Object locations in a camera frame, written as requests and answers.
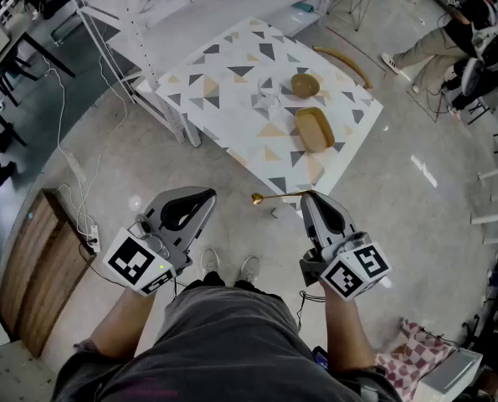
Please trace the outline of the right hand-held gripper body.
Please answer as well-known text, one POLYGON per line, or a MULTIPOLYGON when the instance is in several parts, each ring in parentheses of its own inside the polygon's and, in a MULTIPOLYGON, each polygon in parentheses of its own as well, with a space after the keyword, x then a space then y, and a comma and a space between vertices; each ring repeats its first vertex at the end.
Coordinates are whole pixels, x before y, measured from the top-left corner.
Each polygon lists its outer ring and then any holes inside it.
POLYGON ((309 250, 300 260, 307 286, 325 282, 350 301, 384 280, 392 267, 382 247, 366 232, 355 232, 322 249, 309 250))

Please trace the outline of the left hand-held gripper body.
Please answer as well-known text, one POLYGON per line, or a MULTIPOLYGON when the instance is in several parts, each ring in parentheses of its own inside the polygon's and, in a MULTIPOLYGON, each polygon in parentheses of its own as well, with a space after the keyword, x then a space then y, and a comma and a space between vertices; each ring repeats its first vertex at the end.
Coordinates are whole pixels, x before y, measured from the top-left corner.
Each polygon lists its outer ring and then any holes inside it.
POLYGON ((120 229, 103 264, 125 287, 150 296, 181 275, 192 260, 154 228, 146 215, 138 214, 131 227, 120 229))

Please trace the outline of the small gold spoon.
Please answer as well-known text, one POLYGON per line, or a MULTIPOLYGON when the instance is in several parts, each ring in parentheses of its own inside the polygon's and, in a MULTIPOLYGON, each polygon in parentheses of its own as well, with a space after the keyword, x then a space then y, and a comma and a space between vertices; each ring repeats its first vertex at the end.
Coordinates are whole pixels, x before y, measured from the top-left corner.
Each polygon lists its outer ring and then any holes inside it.
POLYGON ((251 195, 252 203, 253 205, 259 205, 263 203, 266 199, 272 199, 272 198, 291 198, 291 197, 301 197, 302 195, 306 193, 311 193, 312 190, 303 190, 300 192, 295 192, 295 193, 285 193, 285 194, 275 194, 275 195, 263 195, 261 193, 253 193, 251 195))

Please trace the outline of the clear drinking glass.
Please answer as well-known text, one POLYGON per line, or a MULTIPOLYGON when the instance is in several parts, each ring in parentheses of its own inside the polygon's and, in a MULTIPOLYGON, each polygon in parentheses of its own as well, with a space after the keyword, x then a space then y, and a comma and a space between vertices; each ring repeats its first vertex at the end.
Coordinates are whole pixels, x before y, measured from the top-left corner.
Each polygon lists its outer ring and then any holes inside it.
POLYGON ((280 82, 273 76, 264 76, 258 81, 257 106, 275 110, 280 107, 280 82))

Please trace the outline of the person's right forearm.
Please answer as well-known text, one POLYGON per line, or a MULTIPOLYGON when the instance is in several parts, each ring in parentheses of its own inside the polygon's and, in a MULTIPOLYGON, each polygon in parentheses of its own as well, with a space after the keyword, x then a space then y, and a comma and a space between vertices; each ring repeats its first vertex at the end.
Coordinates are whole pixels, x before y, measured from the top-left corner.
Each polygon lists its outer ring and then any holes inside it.
POLYGON ((331 370, 350 371, 376 365, 354 300, 344 301, 325 282, 328 363, 331 370))

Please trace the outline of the person's left forearm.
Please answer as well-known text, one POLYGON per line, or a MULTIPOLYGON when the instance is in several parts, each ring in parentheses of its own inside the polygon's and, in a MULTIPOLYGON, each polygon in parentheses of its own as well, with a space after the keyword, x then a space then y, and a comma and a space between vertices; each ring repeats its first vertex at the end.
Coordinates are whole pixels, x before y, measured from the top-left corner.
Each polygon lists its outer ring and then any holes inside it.
POLYGON ((101 355, 119 360, 135 356, 155 296, 142 296, 130 288, 122 292, 90 336, 101 355))

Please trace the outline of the person's left white shoe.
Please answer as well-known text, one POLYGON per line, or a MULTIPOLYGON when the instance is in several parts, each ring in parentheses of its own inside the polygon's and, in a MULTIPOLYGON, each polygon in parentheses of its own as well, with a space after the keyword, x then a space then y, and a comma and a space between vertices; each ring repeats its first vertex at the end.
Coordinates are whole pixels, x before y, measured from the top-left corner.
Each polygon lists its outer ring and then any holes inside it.
POLYGON ((211 272, 218 273, 220 266, 220 259, 217 252, 212 248, 207 248, 201 254, 201 268, 204 276, 211 272))

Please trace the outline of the person's white shoe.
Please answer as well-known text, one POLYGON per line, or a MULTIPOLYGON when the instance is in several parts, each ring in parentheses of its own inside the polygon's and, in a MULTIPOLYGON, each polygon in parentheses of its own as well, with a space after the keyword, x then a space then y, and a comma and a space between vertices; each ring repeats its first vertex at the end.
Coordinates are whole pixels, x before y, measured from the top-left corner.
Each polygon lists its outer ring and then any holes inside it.
POLYGON ((251 255, 241 265, 239 280, 254 284, 259 276, 260 262, 259 258, 251 255))
POLYGON ((204 276, 211 272, 218 273, 220 266, 220 259, 217 252, 212 248, 207 248, 201 254, 201 268, 204 276))

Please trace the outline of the white power strip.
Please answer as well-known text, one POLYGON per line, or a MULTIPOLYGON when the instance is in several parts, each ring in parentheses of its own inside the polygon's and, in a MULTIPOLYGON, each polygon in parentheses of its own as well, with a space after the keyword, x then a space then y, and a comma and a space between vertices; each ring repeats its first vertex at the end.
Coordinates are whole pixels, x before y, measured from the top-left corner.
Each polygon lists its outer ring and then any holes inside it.
POLYGON ((90 226, 90 233, 87 235, 86 243, 95 253, 101 252, 99 227, 97 224, 90 226))

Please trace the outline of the person's black shorts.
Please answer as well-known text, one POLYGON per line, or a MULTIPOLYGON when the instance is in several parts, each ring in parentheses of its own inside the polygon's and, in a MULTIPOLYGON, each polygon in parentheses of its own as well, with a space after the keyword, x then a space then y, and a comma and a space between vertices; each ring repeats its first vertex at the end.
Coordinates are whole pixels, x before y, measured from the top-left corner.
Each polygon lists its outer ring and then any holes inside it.
MULTIPOLYGON (((205 275, 205 277, 202 280, 195 280, 194 282, 190 283, 188 286, 185 287, 184 291, 189 291, 192 289, 196 289, 202 286, 212 286, 212 287, 226 287, 225 282, 222 280, 222 278, 219 276, 219 273, 217 271, 211 271, 208 274, 205 275)), ((260 295, 266 295, 266 296, 271 296, 274 299, 282 300, 281 297, 267 293, 264 291, 261 291, 260 289, 256 288, 254 284, 248 281, 241 281, 238 280, 234 283, 233 288, 238 288, 246 291, 250 291, 253 293, 257 293, 260 295)))

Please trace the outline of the person's right white shoe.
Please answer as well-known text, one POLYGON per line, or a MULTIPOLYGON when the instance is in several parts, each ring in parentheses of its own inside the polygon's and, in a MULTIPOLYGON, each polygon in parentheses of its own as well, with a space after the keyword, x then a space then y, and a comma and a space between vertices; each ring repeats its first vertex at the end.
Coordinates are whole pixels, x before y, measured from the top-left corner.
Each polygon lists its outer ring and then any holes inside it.
POLYGON ((254 284, 259 276, 260 262, 259 258, 251 255, 241 265, 239 280, 254 284))

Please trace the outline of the blue pocket device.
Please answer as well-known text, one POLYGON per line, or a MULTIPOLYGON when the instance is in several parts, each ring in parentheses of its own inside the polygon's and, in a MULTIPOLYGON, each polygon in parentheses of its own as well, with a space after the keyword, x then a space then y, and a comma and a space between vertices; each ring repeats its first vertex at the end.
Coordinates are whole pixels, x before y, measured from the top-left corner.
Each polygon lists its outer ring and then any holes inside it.
POLYGON ((312 353, 316 363, 319 366, 321 366, 324 370, 328 370, 329 366, 328 366, 327 352, 321 346, 316 346, 312 350, 312 353))

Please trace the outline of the pink checkered cloth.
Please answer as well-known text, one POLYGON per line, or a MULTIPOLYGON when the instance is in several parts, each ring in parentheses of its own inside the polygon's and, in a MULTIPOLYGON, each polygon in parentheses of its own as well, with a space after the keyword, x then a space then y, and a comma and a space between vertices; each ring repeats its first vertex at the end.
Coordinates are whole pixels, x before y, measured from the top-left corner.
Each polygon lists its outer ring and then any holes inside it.
POLYGON ((393 348, 389 353, 378 353, 375 361, 402 401, 412 402, 420 379, 455 350, 453 343, 431 335, 416 322, 403 319, 393 348))

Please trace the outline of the white triangle patterned table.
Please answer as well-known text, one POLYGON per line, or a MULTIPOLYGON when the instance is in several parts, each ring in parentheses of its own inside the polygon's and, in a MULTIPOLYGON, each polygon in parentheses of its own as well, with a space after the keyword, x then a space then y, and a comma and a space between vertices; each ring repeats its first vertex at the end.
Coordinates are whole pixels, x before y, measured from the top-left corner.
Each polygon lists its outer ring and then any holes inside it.
POLYGON ((257 18, 209 40, 159 79, 157 95, 276 193, 329 193, 363 144, 382 105, 347 74, 303 43, 257 18), (317 95, 295 96, 291 77, 313 75, 317 95), (257 106, 258 81, 280 82, 280 107, 257 106), (295 113, 318 107, 335 144, 306 151, 295 113))

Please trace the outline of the round gold bowl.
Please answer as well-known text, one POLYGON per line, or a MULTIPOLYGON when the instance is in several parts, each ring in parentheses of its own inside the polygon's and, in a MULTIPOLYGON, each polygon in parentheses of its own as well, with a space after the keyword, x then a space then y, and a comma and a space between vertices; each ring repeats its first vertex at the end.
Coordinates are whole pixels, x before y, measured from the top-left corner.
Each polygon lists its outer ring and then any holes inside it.
POLYGON ((313 75, 298 73, 290 81, 293 94, 301 99, 317 95, 320 91, 320 83, 313 75))

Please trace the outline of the person's grey shirt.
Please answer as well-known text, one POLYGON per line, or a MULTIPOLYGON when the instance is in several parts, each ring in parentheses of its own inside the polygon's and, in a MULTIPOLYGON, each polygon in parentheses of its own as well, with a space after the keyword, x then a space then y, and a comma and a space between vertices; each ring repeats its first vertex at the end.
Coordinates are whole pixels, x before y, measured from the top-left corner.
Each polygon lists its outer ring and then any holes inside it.
POLYGON ((78 344, 53 402, 401 402, 376 367, 318 365, 279 299, 233 287, 182 292, 155 344, 129 361, 78 344))

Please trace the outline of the white perforated metal rack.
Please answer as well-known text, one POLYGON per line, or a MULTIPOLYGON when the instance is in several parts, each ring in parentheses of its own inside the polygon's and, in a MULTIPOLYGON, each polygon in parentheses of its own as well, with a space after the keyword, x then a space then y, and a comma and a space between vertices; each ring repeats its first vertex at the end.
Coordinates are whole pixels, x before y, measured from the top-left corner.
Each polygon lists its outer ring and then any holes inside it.
POLYGON ((294 35, 321 21, 331 0, 71 0, 116 80, 179 142, 201 144, 198 129, 156 91, 159 79, 210 39, 255 16, 294 35), (304 2, 313 13, 292 7, 304 2))

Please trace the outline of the white box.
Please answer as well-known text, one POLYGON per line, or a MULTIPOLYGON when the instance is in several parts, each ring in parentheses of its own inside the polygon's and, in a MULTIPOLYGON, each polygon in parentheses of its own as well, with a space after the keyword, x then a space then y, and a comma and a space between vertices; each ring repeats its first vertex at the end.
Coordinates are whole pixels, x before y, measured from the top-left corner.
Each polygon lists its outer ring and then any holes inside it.
POLYGON ((453 402, 474 380, 483 356, 461 348, 419 380, 413 402, 453 402))

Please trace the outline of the curved wooden chair back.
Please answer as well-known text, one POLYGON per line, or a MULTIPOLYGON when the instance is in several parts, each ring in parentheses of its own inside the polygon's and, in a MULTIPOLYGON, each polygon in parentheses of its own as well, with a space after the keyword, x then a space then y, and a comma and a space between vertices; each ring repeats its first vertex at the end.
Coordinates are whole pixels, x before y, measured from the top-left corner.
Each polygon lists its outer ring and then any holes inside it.
POLYGON ((340 60, 342 63, 347 65, 350 69, 354 70, 358 76, 361 77, 361 79, 364 81, 364 86, 363 88, 365 90, 369 90, 373 87, 373 84, 367 74, 362 70, 362 68, 350 57, 347 55, 343 54, 342 52, 336 50, 336 49, 329 49, 329 48, 324 48, 324 47, 319 47, 319 46, 312 46, 311 47, 315 52, 322 53, 322 54, 327 54, 330 55, 331 57, 340 60))

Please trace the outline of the black frame desk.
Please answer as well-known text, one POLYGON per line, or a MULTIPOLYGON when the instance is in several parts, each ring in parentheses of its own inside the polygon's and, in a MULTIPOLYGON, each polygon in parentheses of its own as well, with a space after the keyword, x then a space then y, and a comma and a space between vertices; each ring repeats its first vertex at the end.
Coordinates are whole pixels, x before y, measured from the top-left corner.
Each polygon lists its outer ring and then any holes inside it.
MULTIPOLYGON (((22 26, 14 26, 9 31, 4 27, 0 26, 0 66, 3 61, 16 49, 21 42, 25 41, 30 47, 39 52, 43 57, 45 57, 49 62, 51 62, 55 67, 62 70, 68 76, 74 78, 75 73, 70 70, 62 61, 51 54, 44 46, 39 44, 33 37, 28 33, 28 27, 24 24, 22 26)), ((19 134, 14 130, 13 126, 7 122, 0 114, 0 125, 8 130, 12 137, 22 146, 26 147, 27 143, 19 136, 19 134)))

